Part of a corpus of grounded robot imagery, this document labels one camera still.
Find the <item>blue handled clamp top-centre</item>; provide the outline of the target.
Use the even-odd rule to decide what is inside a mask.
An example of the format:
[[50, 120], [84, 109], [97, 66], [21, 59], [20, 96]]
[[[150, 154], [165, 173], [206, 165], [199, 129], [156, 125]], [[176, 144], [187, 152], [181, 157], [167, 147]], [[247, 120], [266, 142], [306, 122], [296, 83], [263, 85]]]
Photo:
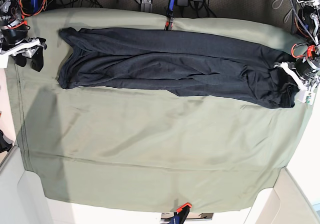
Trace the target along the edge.
[[167, 16], [167, 22], [165, 24], [164, 30], [165, 31], [171, 31], [173, 27], [173, 21], [174, 21], [174, 5], [175, 5], [175, 0], [169, 0], [168, 1], [168, 8], [166, 12]]

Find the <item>green table cloth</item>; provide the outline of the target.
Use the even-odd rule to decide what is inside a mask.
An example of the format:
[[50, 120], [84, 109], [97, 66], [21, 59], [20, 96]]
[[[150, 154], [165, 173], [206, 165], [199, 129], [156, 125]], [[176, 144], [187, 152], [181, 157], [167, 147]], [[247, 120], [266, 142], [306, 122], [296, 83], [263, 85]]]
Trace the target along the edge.
[[58, 72], [71, 55], [63, 28], [159, 29], [166, 17], [112, 9], [60, 9], [28, 20], [47, 42], [40, 72], [5, 70], [24, 167], [50, 199], [135, 211], [240, 210], [273, 187], [312, 114], [296, 102], [267, 109], [219, 97], [165, 90], [79, 87]]

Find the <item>black object left edge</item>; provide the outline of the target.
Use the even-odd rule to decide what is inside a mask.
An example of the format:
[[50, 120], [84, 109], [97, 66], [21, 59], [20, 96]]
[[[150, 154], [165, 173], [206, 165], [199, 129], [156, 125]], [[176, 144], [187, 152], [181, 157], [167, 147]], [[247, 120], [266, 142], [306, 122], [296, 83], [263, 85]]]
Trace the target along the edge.
[[1, 130], [0, 133], [0, 153], [9, 152], [13, 145], [4, 139], [4, 133]]

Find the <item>metal table bracket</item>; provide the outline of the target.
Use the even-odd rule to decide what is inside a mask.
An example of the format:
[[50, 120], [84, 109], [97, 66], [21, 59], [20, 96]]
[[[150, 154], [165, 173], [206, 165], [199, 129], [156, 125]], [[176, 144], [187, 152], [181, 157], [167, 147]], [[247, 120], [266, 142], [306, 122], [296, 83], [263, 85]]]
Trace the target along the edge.
[[151, 13], [153, 7], [153, 0], [140, 0], [141, 12]]

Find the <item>orange blue clamp bottom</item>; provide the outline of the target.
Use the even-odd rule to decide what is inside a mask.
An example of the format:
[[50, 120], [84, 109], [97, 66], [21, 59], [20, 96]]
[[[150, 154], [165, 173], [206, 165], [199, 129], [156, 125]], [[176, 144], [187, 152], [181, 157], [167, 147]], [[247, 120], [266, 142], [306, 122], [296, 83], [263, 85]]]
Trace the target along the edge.
[[176, 212], [174, 212], [174, 215], [170, 218], [168, 224], [183, 224], [191, 208], [192, 205], [189, 202], [180, 206]]

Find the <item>dark navy long-sleeve T-shirt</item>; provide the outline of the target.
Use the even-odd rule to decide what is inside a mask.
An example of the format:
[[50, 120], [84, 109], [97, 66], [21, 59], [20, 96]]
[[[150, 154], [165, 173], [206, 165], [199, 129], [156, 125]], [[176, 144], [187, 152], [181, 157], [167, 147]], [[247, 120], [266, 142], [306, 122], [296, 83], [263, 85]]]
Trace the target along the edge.
[[62, 29], [72, 48], [58, 82], [63, 89], [112, 87], [216, 96], [260, 106], [288, 106], [295, 81], [274, 68], [282, 51], [212, 34], [128, 28]]

